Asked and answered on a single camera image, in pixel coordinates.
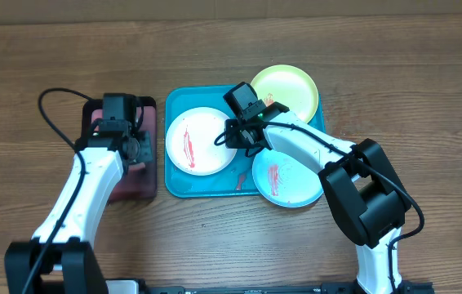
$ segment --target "wood grain surface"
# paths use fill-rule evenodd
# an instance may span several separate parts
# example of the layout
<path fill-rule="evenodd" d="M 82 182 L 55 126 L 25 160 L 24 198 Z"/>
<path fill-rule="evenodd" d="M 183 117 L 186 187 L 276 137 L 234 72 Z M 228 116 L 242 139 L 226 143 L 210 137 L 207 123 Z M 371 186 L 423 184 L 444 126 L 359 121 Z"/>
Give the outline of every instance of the wood grain surface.
<path fill-rule="evenodd" d="M 72 162 L 37 110 L 48 87 L 158 102 L 158 196 L 106 207 L 95 244 L 105 277 L 186 287 L 354 280 L 354 245 L 326 199 L 287 210 L 256 196 L 182 200 L 163 184 L 168 93 L 251 81 L 277 64 L 314 79 L 328 133 L 381 143 L 422 207 L 424 231 L 400 243 L 403 277 L 462 291 L 462 15 L 446 15 L 0 26 L 0 293 L 4 252 L 46 218 Z M 54 94 L 45 107 L 77 138 L 83 103 Z M 404 231 L 417 225 L 414 212 L 406 219 Z"/>

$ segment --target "blue object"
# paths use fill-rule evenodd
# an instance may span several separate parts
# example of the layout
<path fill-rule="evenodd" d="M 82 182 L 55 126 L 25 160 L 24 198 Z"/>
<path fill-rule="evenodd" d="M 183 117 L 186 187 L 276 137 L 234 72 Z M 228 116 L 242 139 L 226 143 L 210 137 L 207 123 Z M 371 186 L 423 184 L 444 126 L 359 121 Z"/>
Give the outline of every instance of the blue object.
<path fill-rule="evenodd" d="M 186 110 L 197 107 L 212 107 L 224 112 L 230 118 L 234 118 L 233 111 L 224 101 L 224 94 L 234 86 L 175 89 L 166 100 L 164 135 L 167 134 L 169 126 L 176 117 Z M 322 103 L 318 104 L 318 110 L 309 125 L 319 131 L 325 131 Z M 216 174 L 194 176 L 179 170 L 169 159 L 167 150 L 165 150 L 164 179 L 166 187 L 173 195 L 180 198 L 258 195 L 260 192 L 255 187 L 251 171 L 254 158 L 247 158 L 245 152 L 244 149 L 238 150 L 233 161 Z"/>

